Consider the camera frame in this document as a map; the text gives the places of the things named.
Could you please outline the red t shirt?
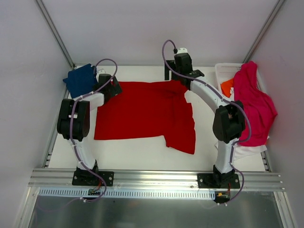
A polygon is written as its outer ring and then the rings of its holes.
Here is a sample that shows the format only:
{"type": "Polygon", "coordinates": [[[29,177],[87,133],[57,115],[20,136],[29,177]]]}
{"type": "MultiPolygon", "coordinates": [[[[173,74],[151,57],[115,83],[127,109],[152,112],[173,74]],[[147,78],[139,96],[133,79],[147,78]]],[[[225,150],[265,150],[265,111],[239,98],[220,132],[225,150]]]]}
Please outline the red t shirt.
{"type": "Polygon", "coordinates": [[[122,92],[98,107],[95,140],[163,136],[167,147],[194,154],[195,122],[179,81],[120,82],[122,92]]]}

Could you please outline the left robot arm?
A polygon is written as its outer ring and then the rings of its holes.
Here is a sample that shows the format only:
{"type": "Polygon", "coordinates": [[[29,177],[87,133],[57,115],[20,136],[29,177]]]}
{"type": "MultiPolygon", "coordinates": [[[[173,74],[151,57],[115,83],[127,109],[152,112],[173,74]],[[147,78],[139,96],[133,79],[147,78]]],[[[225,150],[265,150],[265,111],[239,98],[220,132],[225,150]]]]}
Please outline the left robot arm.
{"type": "Polygon", "coordinates": [[[57,132],[67,140],[77,160],[72,180],[73,185],[106,185],[105,176],[100,173],[97,160],[86,141],[90,132],[90,112],[106,104],[122,92],[116,76],[100,74],[93,90],[73,99],[63,99],[57,121],[57,132]]]}

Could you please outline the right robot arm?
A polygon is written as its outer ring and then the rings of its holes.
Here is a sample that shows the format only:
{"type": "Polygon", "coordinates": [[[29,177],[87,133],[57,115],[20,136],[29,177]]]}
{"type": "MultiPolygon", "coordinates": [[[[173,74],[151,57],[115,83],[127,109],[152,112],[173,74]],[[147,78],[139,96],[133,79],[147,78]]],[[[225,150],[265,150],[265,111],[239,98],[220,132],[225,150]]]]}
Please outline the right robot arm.
{"type": "Polygon", "coordinates": [[[199,181],[207,186],[223,188],[236,181],[233,167],[234,145],[245,129],[243,104],[232,101],[194,70],[192,59],[185,48],[174,49],[174,59],[165,60],[165,77],[179,80],[188,90],[198,95],[213,111],[212,130],[218,140],[218,154],[212,174],[205,174],[199,181]]]}

